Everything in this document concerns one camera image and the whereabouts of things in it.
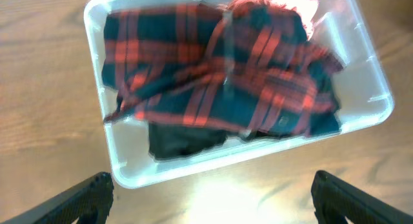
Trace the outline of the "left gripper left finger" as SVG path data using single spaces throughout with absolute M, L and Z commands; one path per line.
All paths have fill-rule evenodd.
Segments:
M 113 202 L 111 174 L 99 172 L 3 224 L 105 224 Z

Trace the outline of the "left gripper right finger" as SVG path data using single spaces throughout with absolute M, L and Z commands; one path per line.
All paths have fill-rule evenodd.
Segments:
M 412 223 L 412 216 L 359 190 L 336 176 L 319 170 L 314 176 L 311 195 L 315 216 L 321 224 Z

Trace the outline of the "black garment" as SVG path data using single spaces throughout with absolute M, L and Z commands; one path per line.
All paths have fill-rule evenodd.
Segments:
M 148 124 L 149 153 L 156 160 L 186 158 L 222 145 L 227 137 L 225 130 Z

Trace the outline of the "red navy plaid shirt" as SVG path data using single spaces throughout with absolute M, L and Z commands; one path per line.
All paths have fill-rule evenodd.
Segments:
M 102 81 L 113 122 L 134 116 L 187 127 L 281 135 L 336 133 L 332 76 L 341 62 L 310 42 L 298 13 L 245 4 L 226 17 L 204 4 L 125 10 L 104 27 Z

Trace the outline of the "pink garment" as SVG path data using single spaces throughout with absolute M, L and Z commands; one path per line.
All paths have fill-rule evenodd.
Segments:
M 311 39 L 314 34 L 312 19 L 318 10 L 319 0 L 232 0 L 229 4 L 221 5 L 221 7 L 224 10 L 232 10 L 245 3 L 258 3 L 295 11 L 301 18 L 307 39 Z

